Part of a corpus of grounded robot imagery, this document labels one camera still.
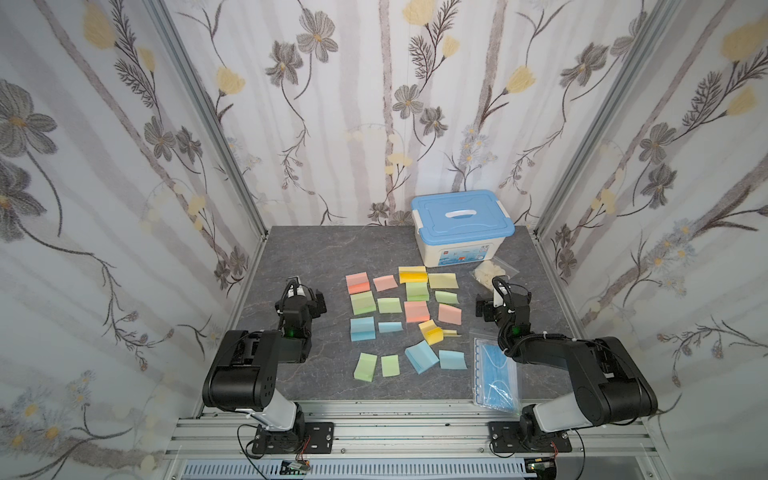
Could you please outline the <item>torn pink memo page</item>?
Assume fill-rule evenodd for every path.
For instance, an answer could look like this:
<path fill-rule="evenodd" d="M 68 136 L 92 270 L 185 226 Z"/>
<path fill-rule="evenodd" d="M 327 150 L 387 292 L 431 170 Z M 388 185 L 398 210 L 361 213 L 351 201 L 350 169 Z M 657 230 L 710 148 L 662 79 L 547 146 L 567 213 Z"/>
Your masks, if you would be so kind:
<path fill-rule="evenodd" d="M 438 321 L 451 325 L 461 325 L 462 310 L 452 305 L 440 304 L 438 307 Z"/>

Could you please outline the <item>torn green memo page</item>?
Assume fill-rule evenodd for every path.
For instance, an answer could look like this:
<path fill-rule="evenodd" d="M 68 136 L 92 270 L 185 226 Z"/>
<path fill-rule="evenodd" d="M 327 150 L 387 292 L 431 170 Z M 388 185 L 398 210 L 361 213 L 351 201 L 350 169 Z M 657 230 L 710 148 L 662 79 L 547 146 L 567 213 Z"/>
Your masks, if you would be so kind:
<path fill-rule="evenodd" d="M 435 300 L 440 304 L 447 304 L 447 305 L 459 304 L 458 294 L 454 292 L 435 290 L 434 297 L 435 297 Z"/>

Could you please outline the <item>torn yellow memo page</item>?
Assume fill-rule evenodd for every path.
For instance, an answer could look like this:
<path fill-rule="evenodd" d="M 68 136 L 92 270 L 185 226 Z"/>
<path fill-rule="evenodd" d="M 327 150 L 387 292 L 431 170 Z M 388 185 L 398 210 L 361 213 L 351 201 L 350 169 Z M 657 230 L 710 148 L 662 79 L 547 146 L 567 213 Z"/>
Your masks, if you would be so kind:
<path fill-rule="evenodd" d="M 458 288 L 458 281 L 455 273 L 429 273 L 428 283 L 434 290 Z"/>

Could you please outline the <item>torn blue memo page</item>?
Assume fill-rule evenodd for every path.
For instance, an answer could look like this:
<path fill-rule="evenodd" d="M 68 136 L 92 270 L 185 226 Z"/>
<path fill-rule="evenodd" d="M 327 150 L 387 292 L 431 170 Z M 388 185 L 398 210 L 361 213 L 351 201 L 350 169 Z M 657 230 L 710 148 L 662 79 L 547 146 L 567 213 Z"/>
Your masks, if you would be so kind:
<path fill-rule="evenodd" d="M 438 353 L 440 367 L 443 370 L 466 370 L 465 354 L 460 351 L 440 350 Z"/>

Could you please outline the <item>pink memo pad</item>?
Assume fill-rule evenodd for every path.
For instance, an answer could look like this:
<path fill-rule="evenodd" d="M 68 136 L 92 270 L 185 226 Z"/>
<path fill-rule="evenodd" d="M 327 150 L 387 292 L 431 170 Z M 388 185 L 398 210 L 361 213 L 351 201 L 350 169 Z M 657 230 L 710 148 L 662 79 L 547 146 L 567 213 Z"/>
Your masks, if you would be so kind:
<path fill-rule="evenodd" d="M 355 295 L 370 290 L 370 281 L 366 272 L 347 275 L 345 280 L 347 290 L 350 295 Z"/>
<path fill-rule="evenodd" d="M 431 319 L 426 301 L 406 301 L 404 310 L 407 323 L 423 323 Z"/>

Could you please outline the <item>yellow memo pad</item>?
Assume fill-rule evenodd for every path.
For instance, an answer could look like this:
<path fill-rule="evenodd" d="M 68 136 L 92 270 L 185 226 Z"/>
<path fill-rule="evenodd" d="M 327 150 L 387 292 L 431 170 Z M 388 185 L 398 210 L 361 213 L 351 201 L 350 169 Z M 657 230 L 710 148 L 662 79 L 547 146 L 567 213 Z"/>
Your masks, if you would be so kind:
<path fill-rule="evenodd" d="M 401 266 L 398 268 L 398 276 L 401 284 L 428 282 L 425 266 Z"/>
<path fill-rule="evenodd" d="M 428 345 L 434 345 L 444 340 L 444 331 L 433 320 L 419 324 L 420 332 Z"/>

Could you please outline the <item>blue memo pad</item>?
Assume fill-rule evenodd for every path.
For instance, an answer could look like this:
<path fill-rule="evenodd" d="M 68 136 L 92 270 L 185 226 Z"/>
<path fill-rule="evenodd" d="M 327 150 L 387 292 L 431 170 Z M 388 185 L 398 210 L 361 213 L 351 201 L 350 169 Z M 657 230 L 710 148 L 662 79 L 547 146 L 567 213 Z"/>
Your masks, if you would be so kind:
<path fill-rule="evenodd" d="M 373 317 L 353 318 L 350 320 L 350 340 L 352 342 L 374 340 L 376 326 Z"/>
<path fill-rule="evenodd" d="M 439 363 L 438 356 L 426 340 L 406 348 L 405 355 L 417 374 L 422 374 Z"/>

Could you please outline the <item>small green memo pad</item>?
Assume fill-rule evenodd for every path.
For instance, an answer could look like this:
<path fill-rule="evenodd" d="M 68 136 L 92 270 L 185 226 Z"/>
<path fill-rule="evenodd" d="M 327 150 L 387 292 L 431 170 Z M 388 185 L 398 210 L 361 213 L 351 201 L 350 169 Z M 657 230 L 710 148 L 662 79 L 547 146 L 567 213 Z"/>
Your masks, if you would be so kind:
<path fill-rule="evenodd" d="M 354 378 L 359 381 L 372 382 L 377 361 L 377 355 L 361 353 L 353 373 Z"/>

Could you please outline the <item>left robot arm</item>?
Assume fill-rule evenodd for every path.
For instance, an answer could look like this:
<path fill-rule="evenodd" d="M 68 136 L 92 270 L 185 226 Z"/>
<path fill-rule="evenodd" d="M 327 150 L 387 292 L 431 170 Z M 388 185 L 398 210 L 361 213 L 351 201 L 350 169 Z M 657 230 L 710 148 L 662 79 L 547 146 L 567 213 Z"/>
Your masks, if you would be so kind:
<path fill-rule="evenodd" d="M 225 333 L 203 384 L 203 403 L 255 421 L 253 440 L 245 448 L 252 459 L 265 454 L 327 454 L 334 424 L 307 422 L 302 407 L 277 390 L 278 366 L 308 359 L 312 321 L 327 312 L 324 296 L 292 277 L 275 310 L 278 327 L 273 330 Z"/>

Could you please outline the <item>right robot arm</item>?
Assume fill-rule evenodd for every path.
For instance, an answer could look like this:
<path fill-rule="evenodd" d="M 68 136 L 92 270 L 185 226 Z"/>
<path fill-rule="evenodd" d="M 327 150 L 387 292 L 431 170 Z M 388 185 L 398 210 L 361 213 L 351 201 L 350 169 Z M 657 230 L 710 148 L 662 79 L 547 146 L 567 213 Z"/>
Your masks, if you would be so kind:
<path fill-rule="evenodd" d="M 575 339 L 535 333 L 530 297 L 506 294 L 497 302 L 479 296 L 475 315 L 497 329 L 500 351 L 517 364 L 565 371 L 572 392 L 524 407 L 519 419 L 491 428 L 493 447 L 504 453 L 571 450 L 568 433 L 606 424 L 631 424 L 658 410 L 652 387 L 615 337 Z"/>

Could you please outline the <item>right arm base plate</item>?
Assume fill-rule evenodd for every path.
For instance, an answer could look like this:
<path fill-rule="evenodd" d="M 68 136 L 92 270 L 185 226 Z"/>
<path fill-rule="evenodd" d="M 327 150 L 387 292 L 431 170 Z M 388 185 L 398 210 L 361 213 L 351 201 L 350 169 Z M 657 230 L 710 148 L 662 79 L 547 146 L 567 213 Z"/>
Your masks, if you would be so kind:
<path fill-rule="evenodd" d="M 537 427 L 519 421 L 487 423 L 490 446 L 498 454 L 570 453 L 573 451 L 566 432 L 542 432 Z"/>

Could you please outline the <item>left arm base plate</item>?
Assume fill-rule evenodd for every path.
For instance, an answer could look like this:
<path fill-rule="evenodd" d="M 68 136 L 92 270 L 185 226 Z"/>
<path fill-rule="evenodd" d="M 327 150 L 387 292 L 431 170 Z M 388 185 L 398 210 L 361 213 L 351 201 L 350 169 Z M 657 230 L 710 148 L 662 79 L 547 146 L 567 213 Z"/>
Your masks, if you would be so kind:
<path fill-rule="evenodd" d="M 297 423 L 292 430 L 268 431 L 259 427 L 246 452 L 266 454 L 330 454 L 335 438 L 333 422 Z"/>

